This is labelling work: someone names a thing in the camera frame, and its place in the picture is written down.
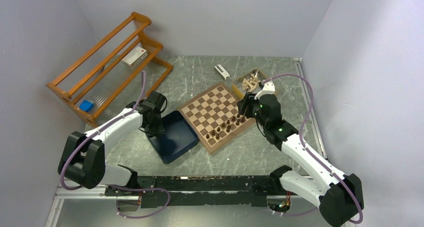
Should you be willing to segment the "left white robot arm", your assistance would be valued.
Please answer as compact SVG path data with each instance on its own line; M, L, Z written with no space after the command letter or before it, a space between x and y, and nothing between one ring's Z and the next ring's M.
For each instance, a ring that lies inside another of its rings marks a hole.
M98 128L71 133L58 165L61 185L69 191L93 189L98 185L118 186L124 194L134 194L140 187L138 173L120 164L107 163L107 156L134 130L150 138L161 136L165 131L161 114L167 104L163 94L152 91L146 99L127 104L116 117Z

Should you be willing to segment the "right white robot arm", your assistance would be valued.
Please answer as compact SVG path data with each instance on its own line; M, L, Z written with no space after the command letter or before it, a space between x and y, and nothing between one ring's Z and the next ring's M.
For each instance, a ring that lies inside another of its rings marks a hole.
M281 105L274 94L259 98L246 93L237 102L239 115L254 119L263 136L278 150L294 159L309 175L306 178L283 166L270 180L275 194L289 191L319 209L321 216L332 227L353 223L358 215L363 219L364 198L362 182L354 173L346 175L312 149L299 130L282 118Z

